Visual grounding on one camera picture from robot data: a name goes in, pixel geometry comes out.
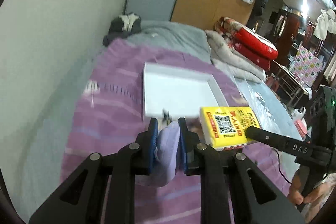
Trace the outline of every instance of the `folded quilt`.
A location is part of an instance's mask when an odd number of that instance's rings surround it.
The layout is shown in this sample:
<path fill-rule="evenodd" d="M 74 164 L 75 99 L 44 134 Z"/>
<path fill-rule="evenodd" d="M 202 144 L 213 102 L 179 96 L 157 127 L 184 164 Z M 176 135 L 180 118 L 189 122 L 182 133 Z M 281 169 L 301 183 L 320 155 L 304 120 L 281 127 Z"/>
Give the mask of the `folded quilt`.
<path fill-rule="evenodd" d="M 258 83 L 258 84 L 262 82 L 260 78 L 258 78 L 257 76 L 255 76 L 253 73 L 249 71 L 229 65 L 228 63 L 222 62 L 215 58 L 212 59 L 212 62 L 217 69 L 223 71 L 224 73 L 229 71 L 233 74 L 235 78 L 246 79 L 246 80 Z"/>
<path fill-rule="evenodd" d="M 269 60 L 278 57 L 278 50 L 270 41 L 229 17 L 221 17 L 215 24 L 215 30 L 220 35 L 230 33 L 232 38 L 239 40 L 240 43 L 261 57 Z"/>
<path fill-rule="evenodd" d="M 208 43 L 212 49 L 211 57 L 236 68 L 249 71 L 262 81 L 266 79 L 265 71 L 260 66 L 255 65 L 251 60 L 237 52 L 229 39 L 225 40 L 215 31 L 206 30 L 205 33 L 207 34 Z"/>
<path fill-rule="evenodd" d="M 265 71 L 269 71 L 271 68 L 271 62 L 270 60 L 263 58 L 253 51 L 251 51 L 248 47 L 246 47 L 244 44 L 239 43 L 239 42 L 234 42 L 233 43 L 234 49 L 244 55 L 246 58 L 251 60 L 254 64 L 258 65 Z"/>

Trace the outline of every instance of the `purple bedsheet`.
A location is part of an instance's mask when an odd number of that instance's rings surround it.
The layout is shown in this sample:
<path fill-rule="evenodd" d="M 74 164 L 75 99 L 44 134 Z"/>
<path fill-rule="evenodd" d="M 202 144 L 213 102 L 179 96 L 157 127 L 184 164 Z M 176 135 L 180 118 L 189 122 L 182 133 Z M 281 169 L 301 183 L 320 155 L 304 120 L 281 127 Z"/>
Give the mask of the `purple bedsheet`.
<path fill-rule="evenodd" d="M 97 61 L 90 80 L 97 81 L 100 93 L 82 95 L 73 116 L 73 127 L 62 162 L 61 181 L 91 153 L 116 153 L 147 129 L 142 120 L 142 71 L 145 62 L 173 65 L 213 74 L 230 106 L 241 106 L 241 95 L 223 72 L 196 57 L 162 48 L 134 47 L 115 40 Z M 277 155 L 263 144 L 244 149 L 259 168 L 283 191 L 288 185 L 277 170 Z M 136 223 L 199 223 L 200 178 L 178 172 L 161 188 L 135 187 Z"/>

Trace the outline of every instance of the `hanging clothes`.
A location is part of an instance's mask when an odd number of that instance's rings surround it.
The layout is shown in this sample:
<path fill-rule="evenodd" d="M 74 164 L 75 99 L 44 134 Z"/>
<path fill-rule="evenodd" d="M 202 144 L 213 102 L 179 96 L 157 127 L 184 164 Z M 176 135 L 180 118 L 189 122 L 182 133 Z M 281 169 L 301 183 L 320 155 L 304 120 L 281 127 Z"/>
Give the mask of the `hanging clothes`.
<path fill-rule="evenodd" d="M 268 0 L 255 0 L 250 18 L 246 24 L 248 28 L 253 29 L 253 26 L 257 22 L 257 18 L 263 14 L 267 2 Z"/>
<path fill-rule="evenodd" d="M 335 78 L 334 72 L 336 72 L 336 54 L 333 56 L 333 58 L 330 61 L 330 64 L 323 73 L 328 83 L 331 83 L 334 80 Z"/>
<path fill-rule="evenodd" d="M 317 26 L 314 35 L 321 40 L 325 40 L 327 32 L 336 34 L 335 12 L 332 9 L 321 10 L 321 15 L 317 18 Z"/>

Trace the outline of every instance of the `white tray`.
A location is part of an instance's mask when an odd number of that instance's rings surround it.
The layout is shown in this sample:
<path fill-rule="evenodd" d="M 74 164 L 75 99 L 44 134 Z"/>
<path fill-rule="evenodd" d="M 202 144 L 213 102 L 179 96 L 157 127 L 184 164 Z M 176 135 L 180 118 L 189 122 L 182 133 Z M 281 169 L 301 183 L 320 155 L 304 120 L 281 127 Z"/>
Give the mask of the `white tray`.
<path fill-rule="evenodd" d="M 173 119 L 199 117 L 200 107 L 228 106 L 213 75 L 172 66 L 145 63 L 143 113 L 145 117 Z"/>

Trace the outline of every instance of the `human hand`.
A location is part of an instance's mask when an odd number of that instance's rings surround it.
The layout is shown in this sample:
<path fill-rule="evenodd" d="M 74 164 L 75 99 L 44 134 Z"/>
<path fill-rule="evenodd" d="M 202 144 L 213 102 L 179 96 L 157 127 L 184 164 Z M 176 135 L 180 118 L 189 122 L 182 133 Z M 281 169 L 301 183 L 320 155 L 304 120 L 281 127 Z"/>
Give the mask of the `human hand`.
<path fill-rule="evenodd" d="M 305 222 L 309 223 L 319 212 L 321 202 L 325 198 L 325 196 L 330 192 L 331 183 L 324 182 L 314 188 L 309 195 L 305 198 L 301 195 L 298 191 L 301 188 L 301 181 L 300 177 L 297 173 L 295 173 L 292 184 L 289 187 L 289 194 L 287 198 L 290 200 L 291 203 L 294 205 L 299 205 L 301 203 L 307 204 L 311 203 L 308 212 L 305 215 Z"/>
<path fill-rule="evenodd" d="M 295 174 L 292 180 L 292 184 L 289 187 L 289 194 L 287 198 L 294 205 L 299 205 L 301 203 L 307 204 L 312 202 L 318 203 L 323 199 L 324 195 L 329 192 L 330 187 L 331 183 L 324 182 L 315 189 L 313 189 L 311 193 L 304 198 L 298 191 L 301 188 L 300 177 L 297 174 Z"/>

